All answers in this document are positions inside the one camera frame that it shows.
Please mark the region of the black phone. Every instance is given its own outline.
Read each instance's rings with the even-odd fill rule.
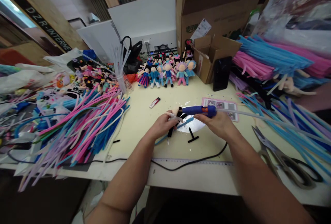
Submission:
[[[224,90],[228,87],[232,66],[232,57],[224,57],[215,61],[213,91]]]

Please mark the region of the table surface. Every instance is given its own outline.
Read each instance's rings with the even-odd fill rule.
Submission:
[[[113,144],[109,154],[102,151],[94,159],[103,160],[105,157],[107,157],[107,160],[128,158],[158,116],[175,106],[201,105],[203,97],[236,102],[238,110],[251,113],[246,106],[240,105],[240,100],[235,95],[236,90],[232,83],[229,83],[227,89],[217,92],[212,90],[212,84],[205,85],[198,77],[190,78],[189,83],[189,86],[177,86],[175,82],[173,88],[154,87],[153,89],[138,87],[137,83],[134,83],[134,91],[130,93],[131,99],[129,100],[131,108],[125,115],[122,128],[116,138],[120,139],[120,142]],[[157,97],[160,97],[161,101],[154,108],[150,109],[149,105]],[[251,127],[255,125],[254,118],[240,115],[239,122],[234,122],[234,124],[253,148],[259,151],[261,147]],[[195,136],[199,136],[197,140],[191,143],[187,143],[191,139],[188,127],[191,127]],[[286,155],[303,160],[300,154],[288,142],[262,121],[260,122],[260,130]],[[168,168],[176,168],[187,162],[187,160],[195,160],[217,154],[224,145],[224,140],[214,135],[201,122],[194,120],[178,131],[174,131],[171,138],[157,145],[154,149],[153,157]],[[60,169],[58,178],[70,176],[110,181],[123,163],[124,161],[107,164],[94,162],[90,165],[88,171]],[[326,168],[331,169],[330,165],[324,165]],[[17,165],[15,164],[0,164],[0,168],[15,170],[16,167]],[[325,179],[328,179],[325,173],[320,170],[319,173]],[[331,187],[329,185],[317,183],[317,187],[313,190],[302,190],[295,186],[282,170],[278,170],[278,174],[284,185],[302,204],[331,205]],[[211,161],[185,166],[174,172],[164,170],[152,164],[147,184],[150,186],[239,195],[235,185],[235,171],[229,148],[226,148],[221,156]]]

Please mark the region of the cardboard box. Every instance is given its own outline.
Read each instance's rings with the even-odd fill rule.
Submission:
[[[191,38],[203,18],[211,25],[207,34],[237,39],[257,3],[258,0],[176,0],[178,51],[184,51],[185,40]]]
[[[241,47],[240,42],[215,35],[195,39],[193,59],[197,63],[195,72],[205,84],[213,82],[215,61],[228,56],[234,57]]]

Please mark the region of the person's right hand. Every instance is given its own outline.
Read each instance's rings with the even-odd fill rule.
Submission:
[[[212,118],[208,118],[203,114],[196,114],[194,118],[206,124],[214,134],[225,141],[228,141],[238,132],[238,129],[234,126],[226,112],[218,111]]]

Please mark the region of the blue glue gun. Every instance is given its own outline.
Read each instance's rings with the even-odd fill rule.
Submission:
[[[215,106],[192,106],[183,108],[181,111],[187,115],[205,114],[209,118],[212,118],[217,114]]]

